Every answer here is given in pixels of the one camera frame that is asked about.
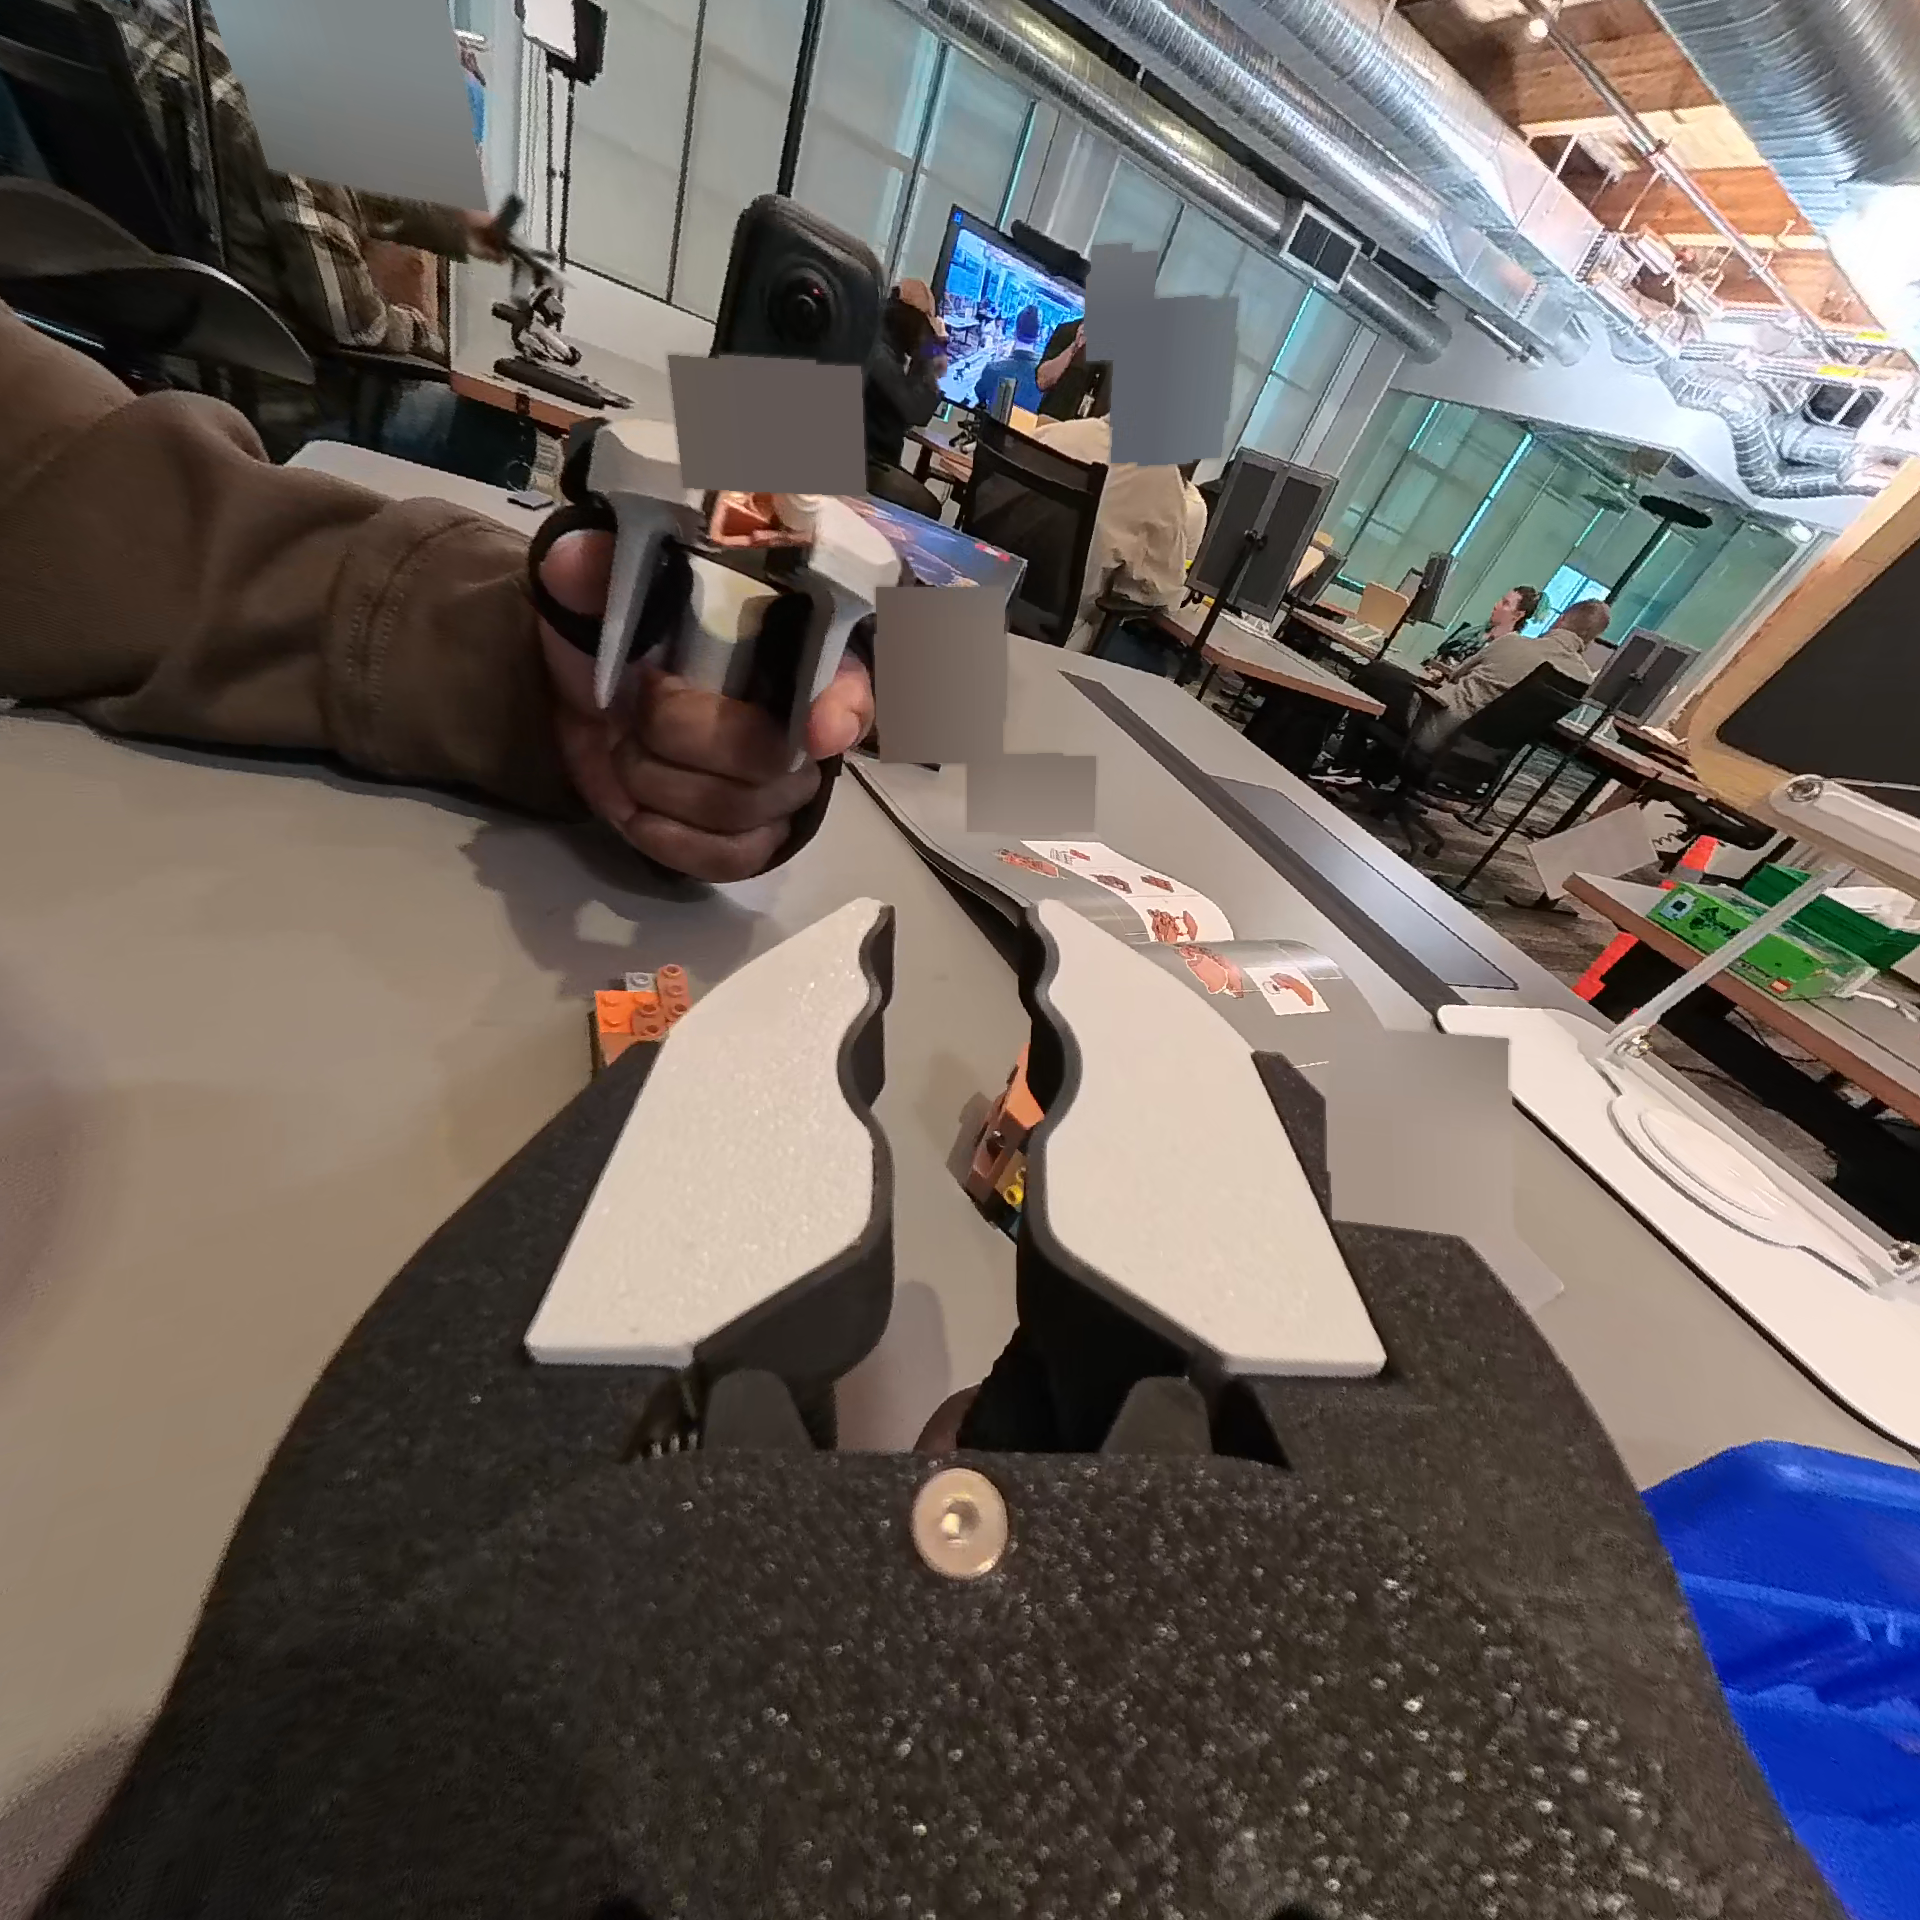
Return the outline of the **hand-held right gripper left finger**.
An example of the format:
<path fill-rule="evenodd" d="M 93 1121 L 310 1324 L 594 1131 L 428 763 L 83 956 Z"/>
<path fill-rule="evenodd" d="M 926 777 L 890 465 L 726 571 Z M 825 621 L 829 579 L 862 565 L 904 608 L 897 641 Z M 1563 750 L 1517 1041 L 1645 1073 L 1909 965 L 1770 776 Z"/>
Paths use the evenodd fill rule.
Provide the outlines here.
<path fill-rule="evenodd" d="M 897 912 L 858 898 L 720 980 L 656 1051 L 523 1336 L 546 1365 L 848 1373 L 893 1289 L 878 1126 Z"/>

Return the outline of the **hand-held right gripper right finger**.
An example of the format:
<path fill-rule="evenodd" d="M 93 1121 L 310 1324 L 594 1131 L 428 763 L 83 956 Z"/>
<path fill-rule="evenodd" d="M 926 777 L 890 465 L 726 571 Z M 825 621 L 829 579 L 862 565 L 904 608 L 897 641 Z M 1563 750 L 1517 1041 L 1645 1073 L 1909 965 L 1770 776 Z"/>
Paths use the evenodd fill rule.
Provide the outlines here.
<path fill-rule="evenodd" d="M 1376 1378 L 1385 1346 L 1251 1043 L 1189 968 L 1025 921 L 1025 1253 L 1217 1377 Z"/>

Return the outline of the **grey desk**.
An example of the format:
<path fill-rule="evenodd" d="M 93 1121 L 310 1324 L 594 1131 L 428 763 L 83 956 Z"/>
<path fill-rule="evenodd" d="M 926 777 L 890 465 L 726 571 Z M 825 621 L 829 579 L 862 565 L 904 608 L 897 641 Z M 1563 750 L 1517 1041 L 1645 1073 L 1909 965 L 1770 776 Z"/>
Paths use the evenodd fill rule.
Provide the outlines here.
<path fill-rule="evenodd" d="M 1625 1493 L 1768 1428 L 1629 1436 L 1462 1244 L 1337 1211 L 1385 1386 L 1259 1387 L 1272 1465 L 988 1457 L 977 1581 L 929 1461 L 645 1464 L 642 1386 L 537 1377 L 620 924 L 709 979 L 862 893 L 904 1265 L 843 1434 L 1012 1310 L 944 1161 L 1025 1008 L 874 805 L 732 907 L 4 722 L 4 1914 L 1837 1915 Z"/>

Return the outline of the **person's left hand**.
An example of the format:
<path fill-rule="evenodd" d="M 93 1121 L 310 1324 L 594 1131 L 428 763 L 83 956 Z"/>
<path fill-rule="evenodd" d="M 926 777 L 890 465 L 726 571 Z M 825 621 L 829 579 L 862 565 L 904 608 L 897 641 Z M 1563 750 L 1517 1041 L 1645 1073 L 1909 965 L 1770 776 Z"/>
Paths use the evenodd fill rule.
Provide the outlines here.
<path fill-rule="evenodd" d="M 573 796 L 689 880 L 750 880 L 787 865 L 816 832 L 843 757 L 874 732 L 874 677 L 858 653 L 816 697 L 795 750 L 762 709 L 650 662 L 598 706 L 593 660 L 546 620 L 537 630 Z"/>

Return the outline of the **orange toy brick assembly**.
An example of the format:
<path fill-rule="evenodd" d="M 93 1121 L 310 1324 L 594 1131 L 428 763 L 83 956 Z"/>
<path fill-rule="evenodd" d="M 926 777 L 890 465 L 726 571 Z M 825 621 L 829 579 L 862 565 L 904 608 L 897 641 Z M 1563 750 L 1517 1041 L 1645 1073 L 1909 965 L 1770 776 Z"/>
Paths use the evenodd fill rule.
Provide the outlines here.
<path fill-rule="evenodd" d="M 656 1046 L 691 1013 L 693 989 L 681 965 L 625 974 L 589 1002 L 593 1070 L 603 1073 L 635 1046 Z"/>

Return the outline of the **multicoloured toy brick model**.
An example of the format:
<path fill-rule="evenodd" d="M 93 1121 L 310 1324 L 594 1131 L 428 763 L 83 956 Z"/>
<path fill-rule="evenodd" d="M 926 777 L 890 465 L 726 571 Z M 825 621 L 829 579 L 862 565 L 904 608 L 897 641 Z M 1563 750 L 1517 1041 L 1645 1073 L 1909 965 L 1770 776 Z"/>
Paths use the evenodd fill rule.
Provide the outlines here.
<path fill-rule="evenodd" d="M 1027 1157 L 1045 1107 L 1028 1083 L 1028 1043 L 1019 1046 L 1006 1083 L 963 1113 L 952 1170 L 971 1208 L 1009 1240 L 1025 1216 Z"/>

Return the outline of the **grey instruction booklet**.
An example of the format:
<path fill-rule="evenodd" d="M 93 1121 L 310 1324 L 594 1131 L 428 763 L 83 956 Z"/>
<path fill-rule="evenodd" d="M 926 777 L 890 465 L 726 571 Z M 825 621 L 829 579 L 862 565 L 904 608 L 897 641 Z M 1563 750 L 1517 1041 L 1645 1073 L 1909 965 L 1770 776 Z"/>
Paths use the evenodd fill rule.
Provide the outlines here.
<path fill-rule="evenodd" d="M 1298 939 L 1242 937 L 1218 900 L 1162 859 L 1092 835 L 973 832 L 961 776 L 868 757 L 853 772 L 926 865 L 1009 929 L 1037 905 L 1065 905 L 1198 994 L 1254 1051 L 1332 1066 L 1345 1038 L 1378 1027 L 1336 957 Z"/>

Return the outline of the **printed toy box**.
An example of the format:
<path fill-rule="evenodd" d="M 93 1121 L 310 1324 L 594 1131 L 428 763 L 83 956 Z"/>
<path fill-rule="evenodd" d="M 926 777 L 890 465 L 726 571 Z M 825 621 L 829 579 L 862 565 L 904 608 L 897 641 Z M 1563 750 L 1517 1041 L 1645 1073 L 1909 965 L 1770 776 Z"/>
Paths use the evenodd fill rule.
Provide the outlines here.
<path fill-rule="evenodd" d="M 1001 600 L 1019 588 L 1027 561 L 957 528 L 875 497 L 843 501 L 893 548 L 904 584 L 924 588 L 992 588 Z"/>

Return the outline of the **studio light on stand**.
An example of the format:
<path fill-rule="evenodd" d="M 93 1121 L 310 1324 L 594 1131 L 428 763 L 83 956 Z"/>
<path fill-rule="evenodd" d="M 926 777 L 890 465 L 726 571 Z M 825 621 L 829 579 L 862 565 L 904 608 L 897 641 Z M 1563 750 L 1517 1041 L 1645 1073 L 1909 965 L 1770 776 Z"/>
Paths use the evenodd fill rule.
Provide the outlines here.
<path fill-rule="evenodd" d="M 534 62 L 534 157 L 542 249 L 570 267 L 571 161 L 580 96 L 602 81 L 608 10 L 596 2 L 517 2 L 518 35 Z"/>

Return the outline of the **black office chair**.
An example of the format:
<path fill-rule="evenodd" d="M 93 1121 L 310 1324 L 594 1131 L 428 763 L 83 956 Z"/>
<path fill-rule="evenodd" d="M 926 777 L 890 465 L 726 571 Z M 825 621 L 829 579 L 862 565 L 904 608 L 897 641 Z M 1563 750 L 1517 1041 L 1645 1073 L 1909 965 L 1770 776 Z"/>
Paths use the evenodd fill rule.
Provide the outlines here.
<path fill-rule="evenodd" d="M 1065 646 L 1082 613 L 1109 466 L 1078 462 L 992 417 L 973 418 L 957 528 L 1025 562 L 1010 590 L 1012 633 Z"/>

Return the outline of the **white rounded board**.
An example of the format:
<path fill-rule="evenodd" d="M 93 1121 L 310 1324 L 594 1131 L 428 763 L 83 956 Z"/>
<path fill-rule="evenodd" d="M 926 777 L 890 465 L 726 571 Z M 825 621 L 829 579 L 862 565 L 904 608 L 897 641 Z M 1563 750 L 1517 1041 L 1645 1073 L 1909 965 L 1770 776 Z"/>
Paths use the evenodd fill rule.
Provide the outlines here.
<path fill-rule="evenodd" d="M 1625 1137 L 1625 1074 L 1601 1062 L 1605 1045 L 1613 1041 L 1593 1024 L 1500 1005 L 1452 1005 L 1437 1021 L 1452 1038 L 1506 1045 L 1508 1093 L 1549 1141 L 1834 1404 L 1877 1437 L 1915 1451 L 1915 1301 L 1882 1298 L 1837 1262 L 1788 1246 L 1782 1233 L 1744 1233 L 1659 1172 L 1651 1152 Z M 1760 1170 L 1782 1174 L 1789 1200 L 1826 1193 L 1801 1179 L 1797 1169 L 1781 1165 L 1659 1062 L 1653 1076 L 1676 1098 L 1676 1107 L 1645 1115 L 1648 1129 L 1659 1121 L 1706 1121 L 1729 1146 L 1758 1147 Z M 1888 1242 L 1840 1202 L 1816 1202 L 1813 1222 L 1840 1228 L 1843 1256 L 1860 1253 L 1867 1240 Z"/>

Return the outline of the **grey computer monitor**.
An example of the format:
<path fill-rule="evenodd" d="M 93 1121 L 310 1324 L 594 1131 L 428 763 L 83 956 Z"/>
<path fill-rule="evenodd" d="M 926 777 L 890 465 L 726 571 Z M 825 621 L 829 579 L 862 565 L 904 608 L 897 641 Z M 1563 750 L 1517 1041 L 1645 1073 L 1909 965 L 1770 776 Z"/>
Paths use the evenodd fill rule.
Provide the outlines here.
<path fill-rule="evenodd" d="M 1336 485 L 1326 470 L 1240 449 L 1217 482 L 1189 592 L 1246 620 L 1278 618 Z"/>

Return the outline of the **wooden office table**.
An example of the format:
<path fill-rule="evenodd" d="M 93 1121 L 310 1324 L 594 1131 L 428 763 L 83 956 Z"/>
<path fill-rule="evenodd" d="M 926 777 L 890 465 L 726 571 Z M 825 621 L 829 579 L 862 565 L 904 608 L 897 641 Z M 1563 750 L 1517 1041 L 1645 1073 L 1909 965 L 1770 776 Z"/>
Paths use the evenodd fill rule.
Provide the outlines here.
<path fill-rule="evenodd" d="M 1192 653 L 1212 677 L 1233 674 L 1267 691 L 1364 717 L 1385 713 L 1378 697 L 1221 608 L 1205 610 L 1192 636 Z"/>

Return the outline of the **large blue plastic bin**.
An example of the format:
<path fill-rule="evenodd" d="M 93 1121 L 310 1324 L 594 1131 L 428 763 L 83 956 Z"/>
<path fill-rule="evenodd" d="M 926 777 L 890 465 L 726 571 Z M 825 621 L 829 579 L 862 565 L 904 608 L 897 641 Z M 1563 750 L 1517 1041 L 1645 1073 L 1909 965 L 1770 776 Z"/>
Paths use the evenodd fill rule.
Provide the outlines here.
<path fill-rule="evenodd" d="M 1734 1723 L 1840 1907 L 1918 1915 L 1918 1473 L 1726 1449 L 1645 1488 Z"/>

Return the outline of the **large black framed screen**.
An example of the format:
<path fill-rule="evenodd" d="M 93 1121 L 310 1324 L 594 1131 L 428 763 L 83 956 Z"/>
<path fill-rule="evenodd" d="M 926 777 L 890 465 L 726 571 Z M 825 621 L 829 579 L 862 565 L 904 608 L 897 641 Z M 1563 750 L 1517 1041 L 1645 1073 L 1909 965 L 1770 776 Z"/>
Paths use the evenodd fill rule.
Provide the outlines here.
<path fill-rule="evenodd" d="M 1906 816 L 1918 814 L 1918 547 L 1883 566 L 1829 554 L 1741 652 L 1750 666 L 1786 626 L 1789 656 L 1717 722 L 1714 741 L 1777 777 L 1830 777 Z"/>

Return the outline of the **wall television screen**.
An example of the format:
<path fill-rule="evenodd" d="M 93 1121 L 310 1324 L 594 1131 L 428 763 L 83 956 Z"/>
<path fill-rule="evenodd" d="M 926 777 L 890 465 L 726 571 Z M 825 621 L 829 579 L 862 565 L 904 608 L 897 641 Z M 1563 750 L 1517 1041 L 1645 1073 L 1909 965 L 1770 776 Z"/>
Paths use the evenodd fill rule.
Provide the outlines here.
<path fill-rule="evenodd" d="M 1012 410 L 1035 413 L 1037 369 L 1061 353 L 1051 346 L 1059 329 L 1065 339 L 1078 329 L 1085 290 L 961 206 L 949 210 L 929 288 L 944 325 L 939 396 L 957 410 L 992 411 L 1010 382 Z"/>

